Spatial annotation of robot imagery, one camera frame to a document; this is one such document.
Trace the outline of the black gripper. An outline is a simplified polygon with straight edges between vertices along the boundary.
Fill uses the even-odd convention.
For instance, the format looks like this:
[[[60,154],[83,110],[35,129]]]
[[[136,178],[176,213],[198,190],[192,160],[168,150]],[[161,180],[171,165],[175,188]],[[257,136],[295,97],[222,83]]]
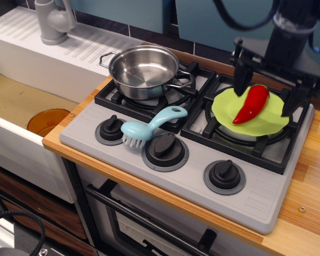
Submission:
[[[232,61],[234,92],[242,96],[259,73],[292,87],[283,88],[282,117],[292,115],[309,97],[320,94],[320,65],[305,52],[307,39],[274,28],[269,40],[238,37]]]

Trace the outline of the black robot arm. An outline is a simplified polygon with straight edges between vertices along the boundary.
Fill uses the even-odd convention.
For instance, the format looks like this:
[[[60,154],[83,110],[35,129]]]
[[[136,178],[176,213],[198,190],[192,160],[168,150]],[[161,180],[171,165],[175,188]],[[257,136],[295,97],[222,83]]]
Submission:
[[[320,19],[320,1],[278,1],[269,40],[239,37],[233,53],[233,88],[241,96],[259,73],[292,86],[282,116],[290,116],[306,100],[320,95],[320,65],[305,52]]]

